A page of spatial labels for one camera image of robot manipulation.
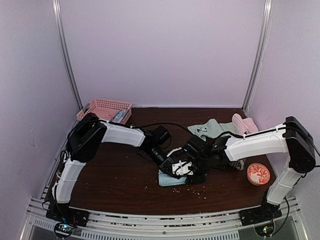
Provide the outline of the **light blue terry towel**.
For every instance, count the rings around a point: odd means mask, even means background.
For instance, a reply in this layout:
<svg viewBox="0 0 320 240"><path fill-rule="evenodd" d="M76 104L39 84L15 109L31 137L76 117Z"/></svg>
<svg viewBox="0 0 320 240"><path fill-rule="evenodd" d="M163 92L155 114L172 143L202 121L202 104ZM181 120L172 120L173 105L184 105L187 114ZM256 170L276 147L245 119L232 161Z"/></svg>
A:
<svg viewBox="0 0 320 240"><path fill-rule="evenodd" d="M160 187L185 185L186 180L187 180L186 176L182 176L181 178L177 179L163 173L161 170L158 171L158 184Z"/></svg>

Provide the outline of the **blue polka dot striped towel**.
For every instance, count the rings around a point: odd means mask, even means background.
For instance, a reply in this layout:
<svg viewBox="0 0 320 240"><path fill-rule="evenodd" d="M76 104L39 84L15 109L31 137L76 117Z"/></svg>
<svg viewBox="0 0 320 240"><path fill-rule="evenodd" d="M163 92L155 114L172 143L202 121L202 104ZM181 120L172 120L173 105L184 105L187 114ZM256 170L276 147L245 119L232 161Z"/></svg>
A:
<svg viewBox="0 0 320 240"><path fill-rule="evenodd" d="M129 111L125 109L119 110L110 117L109 122L125 124L128 121Z"/></svg>

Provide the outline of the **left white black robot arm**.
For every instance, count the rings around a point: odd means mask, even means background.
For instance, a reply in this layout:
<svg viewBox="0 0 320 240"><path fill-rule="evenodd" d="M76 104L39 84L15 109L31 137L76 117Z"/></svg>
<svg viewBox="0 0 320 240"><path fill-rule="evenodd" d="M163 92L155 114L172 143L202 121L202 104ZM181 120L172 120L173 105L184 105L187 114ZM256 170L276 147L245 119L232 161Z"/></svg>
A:
<svg viewBox="0 0 320 240"><path fill-rule="evenodd" d="M162 123L157 123L156 129L148 130L146 126L128 126L106 121L90 113L78 122L67 136L66 149L61 155L63 169L57 174L50 195L53 215L61 222L67 222L72 218L69 204L75 183L84 166L96 156L102 143L140 148L161 172L179 179L180 176L173 169L175 161L161 148L170 137Z"/></svg>

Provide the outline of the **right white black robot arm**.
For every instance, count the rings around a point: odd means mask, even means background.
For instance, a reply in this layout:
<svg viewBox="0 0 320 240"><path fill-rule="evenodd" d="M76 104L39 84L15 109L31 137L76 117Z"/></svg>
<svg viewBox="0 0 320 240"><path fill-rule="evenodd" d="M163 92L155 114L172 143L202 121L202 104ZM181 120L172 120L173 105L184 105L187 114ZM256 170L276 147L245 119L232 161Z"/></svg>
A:
<svg viewBox="0 0 320 240"><path fill-rule="evenodd" d="M288 154L284 170L265 192L261 206L256 210L261 221L268 220L299 179L316 167L315 154L318 152L313 137L293 116L273 128L254 133L223 131L213 142L193 135L183 149L193 158L192 170L196 175L249 157Z"/></svg>

